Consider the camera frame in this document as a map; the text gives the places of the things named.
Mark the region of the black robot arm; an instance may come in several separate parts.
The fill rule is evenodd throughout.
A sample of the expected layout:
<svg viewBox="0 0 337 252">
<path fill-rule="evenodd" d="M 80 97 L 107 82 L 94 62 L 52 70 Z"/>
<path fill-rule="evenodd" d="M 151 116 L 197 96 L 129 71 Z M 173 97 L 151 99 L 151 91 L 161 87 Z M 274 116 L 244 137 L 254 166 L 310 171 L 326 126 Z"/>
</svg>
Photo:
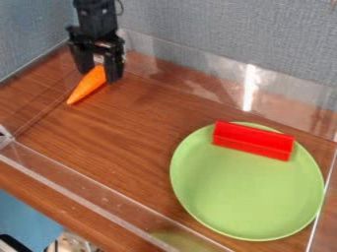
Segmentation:
<svg viewBox="0 0 337 252">
<path fill-rule="evenodd" d="M 78 26 L 68 26 L 68 47 L 76 69 L 87 74 L 95 67 L 94 56 L 103 56 L 106 80 L 115 83 L 125 75 L 126 41 L 118 36 L 115 0 L 74 0 Z"/>
</svg>

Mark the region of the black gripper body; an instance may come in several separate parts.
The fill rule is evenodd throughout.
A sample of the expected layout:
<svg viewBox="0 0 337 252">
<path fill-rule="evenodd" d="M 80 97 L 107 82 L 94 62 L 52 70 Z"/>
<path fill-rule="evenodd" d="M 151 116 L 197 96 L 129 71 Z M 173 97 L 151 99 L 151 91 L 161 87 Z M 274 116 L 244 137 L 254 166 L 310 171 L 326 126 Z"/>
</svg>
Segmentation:
<svg viewBox="0 0 337 252">
<path fill-rule="evenodd" d="M 126 41 L 118 36 L 119 23 L 115 4 L 74 4 L 78 25 L 66 28 L 68 46 L 76 45 L 94 54 L 104 54 L 114 45 L 126 49 Z"/>
</svg>

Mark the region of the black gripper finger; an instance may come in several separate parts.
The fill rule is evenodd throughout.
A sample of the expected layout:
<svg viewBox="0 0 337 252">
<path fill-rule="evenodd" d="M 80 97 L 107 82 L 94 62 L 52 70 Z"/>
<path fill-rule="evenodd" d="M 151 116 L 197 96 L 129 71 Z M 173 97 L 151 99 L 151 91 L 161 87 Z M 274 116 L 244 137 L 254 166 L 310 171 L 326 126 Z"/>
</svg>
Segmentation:
<svg viewBox="0 0 337 252">
<path fill-rule="evenodd" d="M 82 74 L 87 74 L 95 67 L 92 53 L 76 45 L 71 46 L 71 53 L 78 71 Z"/>
<path fill-rule="evenodd" d="M 104 53 L 106 79 L 110 84 L 115 83 L 125 74 L 126 50 L 122 45 L 114 45 Z"/>
</svg>

